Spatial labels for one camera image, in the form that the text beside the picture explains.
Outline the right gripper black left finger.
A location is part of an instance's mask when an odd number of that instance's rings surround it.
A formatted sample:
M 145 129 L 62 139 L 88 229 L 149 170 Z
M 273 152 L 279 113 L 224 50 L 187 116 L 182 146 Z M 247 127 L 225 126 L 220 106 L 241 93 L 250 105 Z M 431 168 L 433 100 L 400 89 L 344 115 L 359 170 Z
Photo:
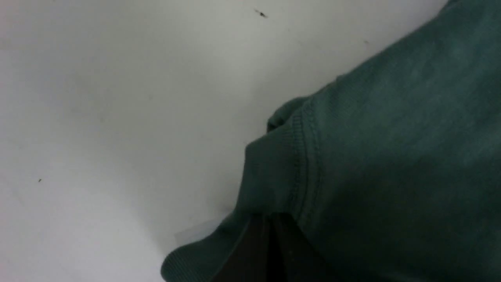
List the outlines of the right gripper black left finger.
M 211 281 L 265 282 L 269 242 L 269 220 L 262 215 L 252 216 L 238 244 Z

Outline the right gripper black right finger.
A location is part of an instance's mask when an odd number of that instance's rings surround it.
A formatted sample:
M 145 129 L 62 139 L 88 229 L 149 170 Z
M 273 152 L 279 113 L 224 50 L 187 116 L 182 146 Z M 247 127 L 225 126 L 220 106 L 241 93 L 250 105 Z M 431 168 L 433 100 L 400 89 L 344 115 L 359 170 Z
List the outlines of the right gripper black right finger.
M 272 282 L 340 282 L 340 280 L 308 242 L 289 214 L 272 214 Z

